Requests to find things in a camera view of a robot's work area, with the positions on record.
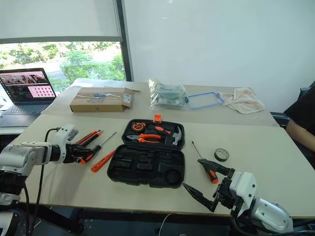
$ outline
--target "towel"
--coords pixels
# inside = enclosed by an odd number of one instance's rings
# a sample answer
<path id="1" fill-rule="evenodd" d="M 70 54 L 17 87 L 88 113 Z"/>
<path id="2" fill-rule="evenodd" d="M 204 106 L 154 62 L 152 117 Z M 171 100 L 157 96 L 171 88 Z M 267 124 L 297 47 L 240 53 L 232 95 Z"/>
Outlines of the towel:
<path id="1" fill-rule="evenodd" d="M 250 88 L 236 88 L 234 94 L 219 92 L 224 99 L 223 106 L 228 106 L 242 114 L 250 114 L 265 109 L 265 105 L 254 95 Z"/>

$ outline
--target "laptop screen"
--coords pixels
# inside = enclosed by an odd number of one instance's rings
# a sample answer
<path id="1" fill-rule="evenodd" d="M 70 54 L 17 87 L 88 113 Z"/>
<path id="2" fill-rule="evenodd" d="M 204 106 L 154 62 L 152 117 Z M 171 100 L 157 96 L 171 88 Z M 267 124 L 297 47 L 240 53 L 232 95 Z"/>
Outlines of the laptop screen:
<path id="1" fill-rule="evenodd" d="M 13 103 L 53 101 L 56 97 L 42 68 L 0 71 L 0 83 Z"/>

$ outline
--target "floor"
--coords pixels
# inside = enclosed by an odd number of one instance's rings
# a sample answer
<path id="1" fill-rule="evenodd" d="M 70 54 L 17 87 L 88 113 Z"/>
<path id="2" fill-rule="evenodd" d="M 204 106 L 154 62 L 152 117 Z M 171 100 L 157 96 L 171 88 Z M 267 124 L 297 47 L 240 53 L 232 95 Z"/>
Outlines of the floor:
<path id="1" fill-rule="evenodd" d="M 69 217 L 71 208 L 53 207 L 52 210 Z M 151 222 L 128 222 L 128 221 L 102 221 L 82 219 L 85 226 L 81 236 L 158 236 L 161 223 Z M 161 236 L 226 236 L 229 232 L 229 226 L 216 225 L 198 225 L 198 224 L 177 224 L 165 221 Z M 49 225 L 46 222 L 40 222 L 34 229 L 33 236 L 73 236 L 65 230 Z M 20 223 L 16 236 L 25 236 L 25 218 L 20 216 Z"/>

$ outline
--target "black cable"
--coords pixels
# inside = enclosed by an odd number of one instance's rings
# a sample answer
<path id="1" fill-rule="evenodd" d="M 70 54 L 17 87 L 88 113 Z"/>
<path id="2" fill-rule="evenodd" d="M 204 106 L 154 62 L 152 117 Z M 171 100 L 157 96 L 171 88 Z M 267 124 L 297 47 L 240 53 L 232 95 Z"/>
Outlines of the black cable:
<path id="1" fill-rule="evenodd" d="M 53 130 L 59 130 L 59 128 L 53 128 L 53 129 L 49 129 L 45 135 L 45 142 L 47 142 L 47 139 L 48 139 L 48 135 L 51 131 Z M 44 166 L 45 165 L 42 165 L 41 166 L 41 171 L 40 171 L 40 178 L 39 178 L 39 188 L 38 188 L 38 194 L 37 194 L 37 200 L 36 200 L 36 205 L 35 205 L 35 210 L 34 210 L 34 219 L 33 219 L 33 222 L 31 224 L 31 233 L 30 233 L 30 236 L 33 235 L 33 231 L 34 231 L 34 227 L 35 227 L 35 222 L 36 222 L 36 219 L 37 219 L 37 213 L 38 213 L 38 208 L 39 208 L 39 201 L 40 201 L 40 195 L 41 195 L 41 188 L 42 188 L 42 185 L 43 185 L 43 176 L 44 176 Z"/>
<path id="2" fill-rule="evenodd" d="M 29 230 L 30 230 L 30 197 L 28 188 L 26 187 L 26 184 L 24 182 L 24 191 L 25 191 L 25 197 L 26 197 L 26 227 L 25 227 L 25 235 L 29 236 Z"/>
<path id="3" fill-rule="evenodd" d="M 232 225 L 239 233 L 241 233 L 245 236 L 257 236 L 257 235 L 249 234 L 249 233 L 243 231 L 239 227 L 237 219 L 235 216 L 232 216 Z M 315 231 L 314 230 L 292 231 L 292 232 L 287 232 L 287 233 L 271 234 L 268 236 L 298 236 L 298 235 L 315 235 Z"/>
<path id="4" fill-rule="evenodd" d="M 59 129 L 58 129 L 58 128 L 49 129 L 49 130 L 47 131 L 46 135 L 45 135 L 45 142 L 47 142 L 48 135 L 49 135 L 50 131 L 53 131 L 53 130 L 57 130 L 57 131 L 58 131 Z"/>

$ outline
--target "black chair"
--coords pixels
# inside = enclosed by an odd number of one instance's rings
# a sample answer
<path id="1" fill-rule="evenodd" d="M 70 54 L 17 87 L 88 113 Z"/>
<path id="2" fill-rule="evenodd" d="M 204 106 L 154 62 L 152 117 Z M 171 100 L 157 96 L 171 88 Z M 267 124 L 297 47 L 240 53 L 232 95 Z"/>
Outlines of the black chair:
<path id="1" fill-rule="evenodd" d="M 300 88 L 300 94 L 299 94 L 299 97 L 297 98 L 297 100 L 299 100 L 301 97 L 306 95 L 311 88 L 312 87 Z M 271 115 L 276 120 L 276 122 L 280 125 L 280 127 L 284 128 L 284 129 L 286 128 L 286 126 L 290 120 L 290 117 L 288 117 L 284 113 L 279 113 L 279 112 L 271 112 Z"/>

